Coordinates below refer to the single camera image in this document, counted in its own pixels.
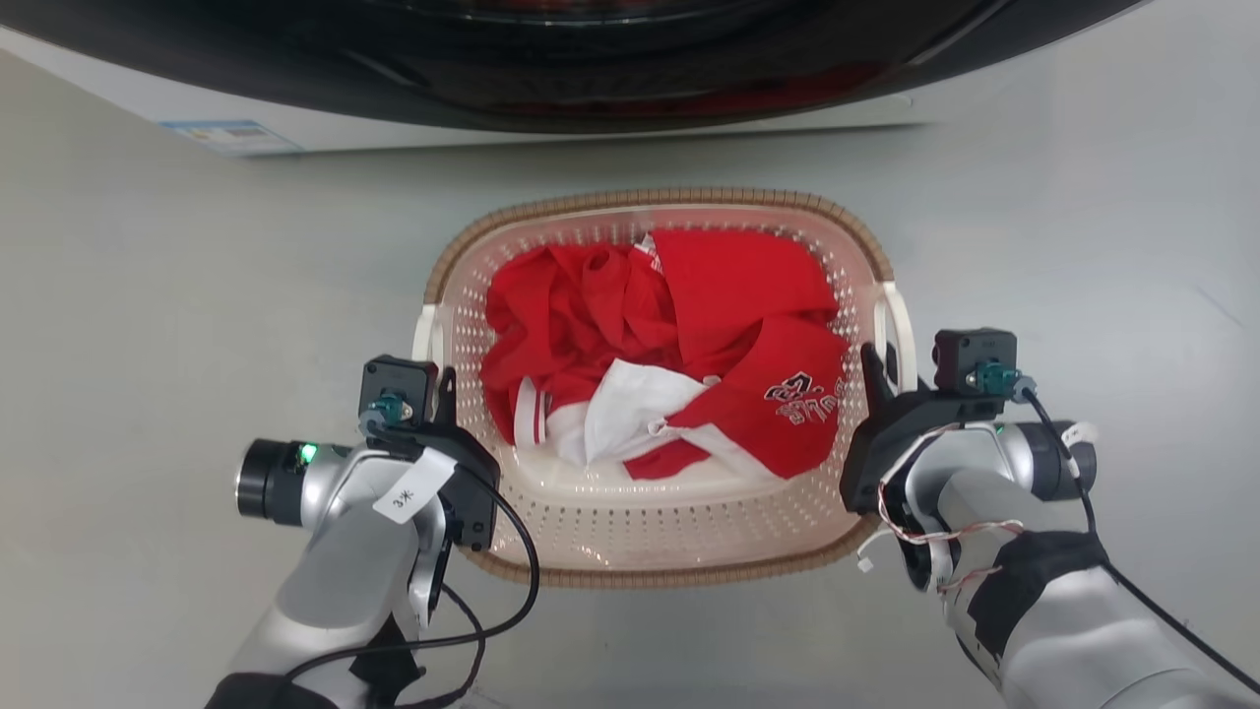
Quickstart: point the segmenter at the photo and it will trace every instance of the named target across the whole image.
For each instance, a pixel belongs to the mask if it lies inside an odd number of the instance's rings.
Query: washing machine door
[[[4,0],[0,25],[184,83],[512,132],[640,132],[902,91],[1139,0]]]

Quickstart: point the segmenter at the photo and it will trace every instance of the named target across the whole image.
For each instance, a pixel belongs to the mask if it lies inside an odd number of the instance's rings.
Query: black tape
[[[336,704],[280,675],[238,672],[223,678],[205,709],[336,709]]]
[[[393,616],[386,620],[377,637],[368,647],[384,647],[407,642]],[[372,696],[377,704],[391,706],[407,685],[425,676],[416,666],[416,659],[407,650],[360,655],[350,665],[350,674],[372,686]]]
[[[985,577],[966,607],[975,620],[975,640],[1000,657],[1016,625],[1050,582],[1106,562],[1102,543],[1087,533],[1021,534],[998,552],[993,565],[1002,570]]]

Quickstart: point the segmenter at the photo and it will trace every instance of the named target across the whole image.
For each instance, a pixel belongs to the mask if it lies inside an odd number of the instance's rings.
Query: robotic arm
[[[1095,431],[1052,422],[1014,353],[1008,331],[944,330],[937,389],[892,397],[867,345],[871,416],[845,461],[845,508],[893,530],[911,583],[941,597],[963,652],[1012,709],[1260,706],[1210,681],[1152,611],[1255,686],[1111,565],[1087,495]],[[997,423],[1007,403],[1041,422]],[[1084,531],[1071,515],[1082,504]]]
[[[919,383],[893,397],[867,344],[869,417],[845,460],[845,508],[878,514],[896,534],[911,583],[940,594],[963,652],[1012,709],[1260,708],[1210,681],[1152,612],[1250,689],[1260,685],[1111,567],[1087,496],[1094,428],[1052,422],[1014,354],[1007,331],[937,332],[936,389]],[[484,647],[529,612],[533,543],[496,492],[494,457],[455,426],[454,373],[436,382],[431,364],[378,358],[364,369],[363,445],[251,446],[237,479],[241,514],[305,528],[311,542],[208,709],[393,706],[423,675],[416,650]],[[1008,403],[1031,404],[1041,423],[997,423]],[[1071,515],[1081,504],[1085,531]],[[483,630],[449,594],[476,632],[418,640],[451,545],[489,545],[496,508],[530,560],[525,603]],[[449,706],[470,683],[411,706]]]
[[[476,642],[476,665],[486,638],[529,613],[537,552],[496,491],[494,457],[455,427],[454,372],[437,383],[432,364],[373,360],[364,368],[359,421],[365,442],[355,448],[260,440],[246,452],[236,482],[239,513],[301,526],[311,542],[208,708],[393,706],[423,676],[416,650]],[[524,604],[484,630],[449,594],[476,632],[420,640],[442,597],[451,545],[486,548],[496,508],[530,560]],[[470,684],[411,706],[449,706]]]

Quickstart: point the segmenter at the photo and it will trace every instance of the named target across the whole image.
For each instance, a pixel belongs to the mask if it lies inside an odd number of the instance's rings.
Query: red and white garment
[[[549,246],[495,275],[481,379],[504,438],[669,477],[709,456],[793,477],[838,422],[848,343],[818,261],[761,232],[664,229],[640,247]]]

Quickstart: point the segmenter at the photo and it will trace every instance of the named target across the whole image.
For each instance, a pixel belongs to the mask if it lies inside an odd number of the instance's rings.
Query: black cable
[[[374,429],[372,431],[373,436],[378,438],[384,438],[381,436],[382,432],[379,429],[377,429],[375,427],[372,428]],[[403,443],[415,446],[413,443],[410,442],[403,442]],[[534,540],[529,536],[529,530],[525,529],[525,523],[520,519],[520,515],[518,515],[517,511],[512,509],[512,505],[509,505],[508,501],[504,500],[501,495],[499,495],[499,491],[495,490],[495,487],[489,482],[481,480],[479,476],[469,476],[469,477],[476,481],[476,485],[481,486],[481,490],[485,491],[491,500],[494,500],[495,506],[503,511],[503,515],[508,518],[508,521],[512,523],[512,526],[517,529],[517,533],[520,535],[520,544],[524,545],[525,548],[525,557],[529,559],[529,592],[525,596],[525,602],[520,604],[520,608],[510,618],[489,630],[481,630],[451,637],[399,642],[396,645],[378,645],[373,647],[350,647],[346,650],[338,650],[335,652],[320,655],[318,657],[302,662],[301,665],[297,665],[296,667],[286,672],[284,676],[284,681],[276,688],[276,691],[272,695],[270,704],[275,704],[276,699],[280,698],[280,695],[285,691],[285,689],[289,688],[289,685],[292,684],[295,679],[304,675],[305,672],[309,672],[310,670],[314,670],[315,667],[328,665],[329,662],[336,662],[338,660],[345,660],[348,657],[360,657],[363,655],[397,652],[399,650],[406,650],[406,651],[432,650],[437,647],[451,647],[454,645],[465,645],[469,642],[483,642],[486,638],[491,638],[494,636],[503,635],[510,631],[512,628],[517,627],[518,625],[520,625],[522,621],[525,620],[525,616],[529,615],[529,612],[534,607],[534,602],[538,599],[538,587],[542,583],[542,567],[539,565],[538,562],[538,549],[534,547]]]
[[[1045,426],[1046,431],[1050,432],[1050,437],[1058,445],[1058,453],[1063,457],[1063,463],[1066,465],[1066,462],[1071,460],[1072,452],[1068,451],[1067,445],[1063,443],[1063,438],[1055,429],[1055,423],[1050,418],[1050,414],[1046,413],[1046,408],[1041,406],[1041,400],[1037,399],[1037,395],[1031,389],[1024,389],[1023,397],[1028,400],[1028,404],[1032,406],[1033,411],[1037,412],[1037,418],[1041,419],[1042,426]],[[1081,496],[1081,505],[1085,506],[1085,519],[1089,523],[1090,534],[1094,535],[1094,539],[1097,539],[1097,524],[1094,519],[1094,504],[1090,502],[1090,495],[1085,491],[1085,486],[1081,484],[1081,480],[1079,477],[1074,477],[1072,480],[1076,482],[1076,492]],[[1143,606],[1149,608],[1155,617],[1163,621],[1168,627],[1177,631],[1177,635],[1186,638],[1186,641],[1193,645],[1194,649],[1216,662],[1222,670],[1228,672],[1234,679],[1239,680],[1239,683],[1241,683],[1245,688],[1260,694],[1260,683],[1252,679],[1251,675],[1244,672],[1237,665],[1230,662],[1223,655],[1217,652],[1216,649],[1208,645],[1207,641],[1194,635],[1194,631],[1187,628],[1181,621],[1172,617],[1168,611],[1164,611],[1163,607],[1155,603],[1153,598],[1147,596],[1140,588],[1138,588],[1137,584],[1130,582],[1128,577],[1121,574],[1120,569],[1116,569],[1110,560],[1102,563],[1102,569],[1111,574],[1111,578],[1124,587],[1125,591],[1133,594],[1134,598],[1142,602]]]
[[[1140,601],[1143,606],[1150,608],[1150,612],[1158,616],[1160,621],[1172,626],[1172,628],[1177,631],[1178,635],[1184,637],[1191,645],[1198,649],[1200,652],[1207,655],[1213,662],[1220,665],[1222,670],[1228,672],[1234,679],[1242,683],[1244,686],[1246,686],[1247,689],[1250,689],[1256,694],[1260,694],[1260,683],[1252,679],[1251,675],[1239,669],[1237,665],[1226,660],[1225,656],[1222,656],[1220,652],[1212,649],[1212,646],[1208,645],[1203,638],[1194,635],[1192,630],[1183,626],[1177,618],[1169,616],[1168,611],[1160,608],[1158,603],[1155,603],[1149,596],[1143,593],[1142,589],[1138,588],[1133,582],[1130,582],[1124,574],[1121,574],[1119,569],[1113,567],[1111,562],[1104,562],[1102,568],[1106,569],[1106,572],[1111,574],[1111,578],[1114,578],[1120,586],[1123,586],[1125,591],[1131,593],[1133,597]]]
[[[1063,443],[1063,437],[1060,436],[1058,431],[1055,429],[1055,422],[1046,413],[1046,408],[1041,406],[1041,400],[1037,399],[1037,394],[1032,389],[1023,390],[1024,399],[1032,406],[1033,412],[1037,412],[1037,418],[1041,419],[1041,424],[1046,427],[1050,433],[1050,438],[1055,442],[1056,448],[1058,448],[1060,466],[1067,466],[1068,461],[1072,460],[1072,452]],[[1090,534],[1097,536],[1099,526],[1097,520],[1094,519],[1094,502],[1090,501],[1090,494],[1085,491],[1085,485],[1081,484],[1080,476],[1072,476],[1072,482],[1076,484],[1076,492],[1081,497],[1081,505],[1085,508],[1085,524],[1089,526]]]
[[[451,599],[451,603],[455,603],[456,606],[460,607],[460,611],[464,612],[464,617],[469,620],[469,623],[472,623],[474,631],[479,633],[485,632],[485,630],[481,627],[481,621],[479,621],[476,617],[476,613],[472,612],[472,608],[469,608],[469,604],[465,603],[464,599],[460,598],[457,593],[451,591],[451,587],[442,584],[442,593],[445,593],[446,597]],[[464,684],[461,684],[459,689],[454,691],[447,691],[446,694],[440,694],[430,699],[416,701],[413,704],[394,704],[392,708],[388,709],[446,709],[446,706],[450,706],[451,704],[455,704],[460,699],[464,699],[464,695],[467,694],[470,689],[472,689],[472,683],[476,681],[476,676],[481,671],[483,657],[485,657],[484,637],[476,641],[476,655],[472,657],[472,666],[469,667],[469,676],[464,680]]]

